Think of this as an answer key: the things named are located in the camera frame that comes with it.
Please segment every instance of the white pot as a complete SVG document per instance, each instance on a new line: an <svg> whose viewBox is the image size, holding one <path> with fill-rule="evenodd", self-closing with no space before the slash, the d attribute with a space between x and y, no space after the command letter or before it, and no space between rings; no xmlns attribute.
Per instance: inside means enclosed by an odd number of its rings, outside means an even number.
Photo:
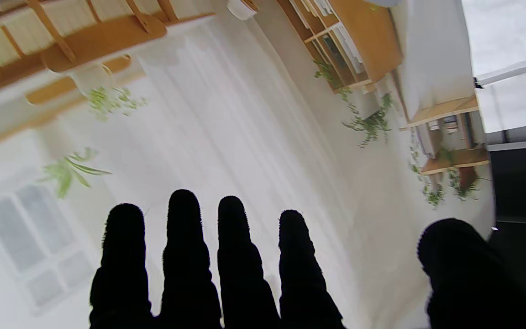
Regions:
<svg viewBox="0 0 526 329"><path fill-rule="evenodd" d="M228 11L241 21L246 21L259 11L259 8L251 0L228 0Z"/></svg>
<svg viewBox="0 0 526 329"><path fill-rule="evenodd" d="M99 87L104 87L108 92L113 89L113 73L101 63L83 65L69 75L81 94L86 97L91 90Z"/></svg>

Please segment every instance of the hand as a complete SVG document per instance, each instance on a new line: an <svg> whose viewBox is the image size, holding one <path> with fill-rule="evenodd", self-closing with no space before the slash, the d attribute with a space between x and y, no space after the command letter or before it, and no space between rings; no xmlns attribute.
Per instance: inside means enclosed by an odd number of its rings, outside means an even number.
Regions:
<svg viewBox="0 0 526 329"><path fill-rule="evenodd" d="M281 319L263 279L245 210L235 196L221 200L218 229L225 328L343 328L298 212L284 211L279 219ZM121 204L109 213L103 256L90 290L90 327L220 329L221 308L211 282L200 206L192 192L178 190L169 200L157 317L150 313L144 234L143 214L136 206Z"/></svg>

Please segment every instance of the black glove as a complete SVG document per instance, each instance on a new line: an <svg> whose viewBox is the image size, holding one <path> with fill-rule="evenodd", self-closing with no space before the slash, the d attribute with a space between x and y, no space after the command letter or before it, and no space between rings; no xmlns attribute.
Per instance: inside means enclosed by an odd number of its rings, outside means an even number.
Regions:
<svg viewBox="0 0 526 329"><path fill-rule="evenodd" d="M526 328L526 294L469 223L433 223L417 252L433 290L427 306L432 329Z"/></svg>
<svg viewBox="0 0 526 329"><path fill-rule="evenodd" d="M279 219L281 319L235 196L221 200L218 226L225 328L343 328L298 212L285 211ZM90 327L220 329L221 308L192 192L178 190L169 200L162 307L155 318L148 300L144 234L143 214L136 206L121 204L109 213L103 256L90 290Z"/></svg>

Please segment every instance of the trailing vine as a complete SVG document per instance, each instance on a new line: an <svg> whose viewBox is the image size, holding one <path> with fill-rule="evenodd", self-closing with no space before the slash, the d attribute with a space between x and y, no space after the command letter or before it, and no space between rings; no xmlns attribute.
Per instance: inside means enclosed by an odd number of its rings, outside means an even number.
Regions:
<svg viewBox="0 0 526 329"><path fill-rule="evenodd" d="M90 187L90 183L81 175L111 175L108 171L94 169L84 166L82 163L92 160L98 152L91 148L85 148L83 155L79 152L74 152L69 156L44 166L44 173L47 175L41 181L55 180L57 182L56 196L62 199L68 193L73 180L77 179L82 185Z"/></svg>
<svg viewBox="0 0 526 329"><path fill-rule="evenodd" d="M465 201L469 196L472 195L472 192L478 191L476 185L478 184L478 178L472 182L468 187L463 188L460 184L460 171L456 167L449 167L447 169L447 175L449 176L449 187L453 188L456 191L456 196Z"/></svg>
<svg viewBox="0 0 526 329"><path fill-rule="evenodd" d="M353 114L353 119L346 123L342 124L354 131L364 131L366 132L365 139L359 144L360 148L365 148L370 142L379 139L379 132L383 132L384 141L388 141L388 132L391 131L389 128L389 123L387 121L387 111L393 104L391 94L385 94L381 98L380 109L374 114L369 116L367 119L363 119L360 113L357 110L357 106L350 102L348 96L352 94L352 90L349 87L342 86L342 82L334 78L332 75L333 67L330 64L324 62L314 61L318 65L319 70L316 71L314 77L319 78L323 77L328 81L328 83L333 87L337 88L337 92L346 103L348 110Z"/></svg>
<svg viewBox="0 0 526 329"><path fill-rule="evenodd" d="M108 92L104 87L98 87L90 91L88 95L90 112L95 115L98 121L107 121L108 114L121 111L125 116L131 115L132 110L137 110L145 106L145 98L136 100L130 98L131 91L127 88L113 88L114 94Z"/></svg>
<svg viewBox="0 0 526 329"><path fill-rule="evenodd" d="M419 146L417 144L417 139L415 138L415 127L411 127L411 146L409 147L409 151L411 152L409 168L413 173L417 175L418 181L421 181L423 183L421 193L423 194L423 196L426 197L427 203L432 205L435 210L444 200L445 191L442 185L438 185L438 189L433 189L432 183L430 183L425 177L423 177L420 168L417 166Z"/></svg>

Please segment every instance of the sheer curtain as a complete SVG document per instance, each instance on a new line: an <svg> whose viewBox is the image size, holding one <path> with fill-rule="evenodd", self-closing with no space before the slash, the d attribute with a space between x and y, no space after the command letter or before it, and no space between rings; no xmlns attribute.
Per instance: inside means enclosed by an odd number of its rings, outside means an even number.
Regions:
<svg viewBox="0 0 526 329"><path fill-rule="evenodd" d="M136 54L147 77L127 87L146 97L147 106L106 123L83 106L60 121L78 144L100 152L95 165L113 173L104 180L117 202L135 202L146 212L148 254L158 267L169 194L190 189L202 206L217 283L217 204L234 194L246 206L265 275L279 298L278 218L294 208L307 220L346 324L361 327L364 308L336 233L352 221L348 187L258 26L225 8L217 13L206 25Z"/></svg>
<svg viewBox="0 0 526 329"><path fill-rule="evenodd" d="M526 127L526 1L463 0L484 131ZM509 73L509 78L500 78Z"/></svg>

